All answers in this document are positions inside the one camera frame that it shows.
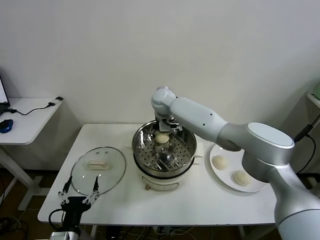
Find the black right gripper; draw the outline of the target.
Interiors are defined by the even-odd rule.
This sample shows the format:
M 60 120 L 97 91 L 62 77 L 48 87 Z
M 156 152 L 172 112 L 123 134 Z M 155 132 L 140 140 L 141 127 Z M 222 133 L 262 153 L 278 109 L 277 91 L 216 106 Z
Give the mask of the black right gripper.
M 160 132 L 170 132 L 171 131 L 171 118 L 169 115 L 163 115 L 158 112 L 154 113 L 155 119 L 158 121 Z

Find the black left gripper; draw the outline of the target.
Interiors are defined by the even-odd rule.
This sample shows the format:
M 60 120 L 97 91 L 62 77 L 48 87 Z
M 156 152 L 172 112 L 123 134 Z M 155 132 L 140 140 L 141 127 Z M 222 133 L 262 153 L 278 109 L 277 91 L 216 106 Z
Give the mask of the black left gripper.
M 68 196 L 72 184 L 72 176 L 69 177 L 61 191 L 58 192 L 61 209 L 65 212 L 61 230 L 71 231 L 80 225 L 82 214 L 88 210 L 87 204 L 94 204 L 100 196 L 98 176 L 95 178 L 92 192 L 87 196 Z

